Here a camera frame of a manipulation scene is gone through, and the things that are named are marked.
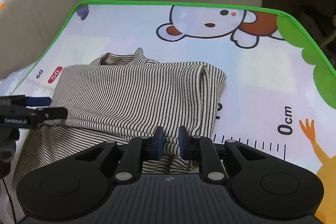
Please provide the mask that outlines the striped beige knit garment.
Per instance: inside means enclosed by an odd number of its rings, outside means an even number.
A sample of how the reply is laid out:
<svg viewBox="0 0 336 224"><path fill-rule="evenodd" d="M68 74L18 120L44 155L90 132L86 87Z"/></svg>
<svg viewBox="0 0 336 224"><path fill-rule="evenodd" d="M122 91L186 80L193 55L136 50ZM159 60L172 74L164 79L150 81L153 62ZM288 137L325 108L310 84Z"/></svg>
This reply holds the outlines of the striped beige knit garment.
<svg viewBox="0 0 336 224"><path fill-rule="evenodd" d="M46 121L31 130L15 167L7 212L23 219L17 185L29 172L106 140L126 144L165 133L163 157L143 164L144 173L193 173L194 160L183 160L178 129L210 137L226 81L219 68L202 62L160 63L138 49L129 55L106 53L88 65L62 70L52 96L53 107L68 111L65 119Z"/></svg>

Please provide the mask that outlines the cartoon play mat green border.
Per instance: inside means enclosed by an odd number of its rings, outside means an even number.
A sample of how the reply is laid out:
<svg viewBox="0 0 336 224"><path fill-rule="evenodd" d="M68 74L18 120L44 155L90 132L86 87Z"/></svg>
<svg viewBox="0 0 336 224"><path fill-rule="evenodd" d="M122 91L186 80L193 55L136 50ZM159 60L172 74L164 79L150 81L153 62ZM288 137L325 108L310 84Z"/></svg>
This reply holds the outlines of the cartoon play mat green border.
<svg viewBox="0 0 336 224"><path fill-rule="evenodd" d="M335 69L292 16L250 7L86 1L77 5L55 40L21 78L15 94L81 95L85 103L112 100L108 117L139 110L154 117L154 81L126 88L108 72L141 62L167 67L197 61L223 71L217 116L209 135L215 143L235 139L314 172L325 195L317 215L335 223Z"/></svg>

